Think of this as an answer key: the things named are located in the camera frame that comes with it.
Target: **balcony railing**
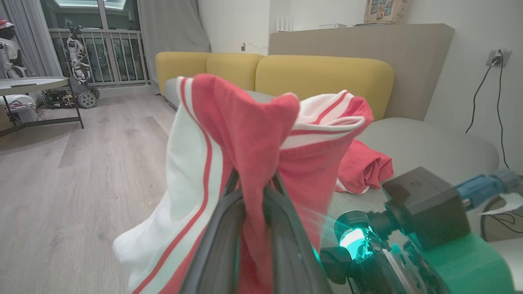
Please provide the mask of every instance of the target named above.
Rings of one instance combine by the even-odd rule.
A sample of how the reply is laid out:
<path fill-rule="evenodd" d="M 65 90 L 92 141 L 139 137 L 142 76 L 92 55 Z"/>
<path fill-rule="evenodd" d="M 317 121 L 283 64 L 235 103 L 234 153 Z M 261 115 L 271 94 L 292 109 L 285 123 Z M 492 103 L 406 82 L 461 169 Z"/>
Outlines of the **balcony railing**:
<path fill-rule="evenodd" d="M 72 76 L 66 50 L 68 29 L 49 29 L 64 76 Z M 94 86 L 147 84 L 149 72 L 145 63 L 140 31 L 82 29 L 79 41 L 87 51 Z"/>

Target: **gray curtain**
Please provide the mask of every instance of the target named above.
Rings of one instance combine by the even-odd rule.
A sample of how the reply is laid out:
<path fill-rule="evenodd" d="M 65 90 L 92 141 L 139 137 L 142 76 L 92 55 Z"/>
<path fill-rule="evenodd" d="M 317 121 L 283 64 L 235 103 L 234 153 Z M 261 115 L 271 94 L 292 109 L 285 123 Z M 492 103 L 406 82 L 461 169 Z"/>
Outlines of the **gray curtain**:
<path fill-rule="evenodd" d="M 140 25 L 149 76 L 159 93 L 156 54 L 163 51 L 210 52 L 197 0 L 138 0 Z"/>
<path fill-rule="evenodd" d="M 1 17 L 15 25 L 27 69 L 36 76 L 62 76 L 40 1 L 2 0 L 2 3 L 7 15 Z"/>

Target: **table leg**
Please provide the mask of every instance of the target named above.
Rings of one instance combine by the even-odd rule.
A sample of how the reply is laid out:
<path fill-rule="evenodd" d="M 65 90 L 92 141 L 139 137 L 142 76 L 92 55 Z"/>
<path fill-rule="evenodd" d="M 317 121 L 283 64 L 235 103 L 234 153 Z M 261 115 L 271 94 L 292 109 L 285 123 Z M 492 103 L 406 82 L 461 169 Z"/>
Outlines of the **table leg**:
<path fill-rule="evenodd" d="M 8 117 L 9 118 L 12 118 L 13 117 L 13 114 L 11 113 L 11 108 L 9 107 L 9 103 L 7 103 L 7 98 L 5 96 L 4 97 L 4 102 L 5 102 L 5 106 L 7 107 L 7 114 L 8 114 Z"/>
<path fill-rule="evenodd" d="M 78 114 L 78 118 L 80 119 L 80 125 L 82 126 L 82 129 L 83 129 L 84 122 L 82 122 L 82 116 L 80 116 L 80 110 L 78 109 L 78 98 L 76 98 L 76 94 L 74 94 L 73 86 L 71 85 L 70 79 L 69 79 L 69 89 L 71 90 L 71 97 L 73 97 L 74 107 L 76 108 L 76 113 Z"/>

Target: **white curtain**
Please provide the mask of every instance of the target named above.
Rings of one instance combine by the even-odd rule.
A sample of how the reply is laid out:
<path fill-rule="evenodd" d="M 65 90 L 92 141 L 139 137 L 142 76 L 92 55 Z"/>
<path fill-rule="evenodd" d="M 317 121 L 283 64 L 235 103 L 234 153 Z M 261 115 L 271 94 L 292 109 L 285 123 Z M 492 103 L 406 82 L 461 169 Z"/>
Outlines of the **white curtain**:
<path fill-rule="evenodd" d="M 39 0 L 2 0 L 7 15 L 15 25 L 24 65 L 36 76 L 62 76 L 47 23 Z"/>

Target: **blue cable connector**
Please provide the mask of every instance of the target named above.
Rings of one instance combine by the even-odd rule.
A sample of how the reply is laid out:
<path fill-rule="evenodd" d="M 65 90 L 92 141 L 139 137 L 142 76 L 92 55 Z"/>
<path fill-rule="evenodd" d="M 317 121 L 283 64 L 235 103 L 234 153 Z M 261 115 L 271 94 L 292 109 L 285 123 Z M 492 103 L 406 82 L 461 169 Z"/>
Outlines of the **blue cable connector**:
<path fill-rule="evenodd" d="M 517 191 L 519 182 L 520 178 L 516 173 L 509 169 L 500 169 L 490 176 L 481 175 L 470 179 L 456 189 L 461 199 L 467 203 L 466 210 L 471 210 L 501 193 Z"/>

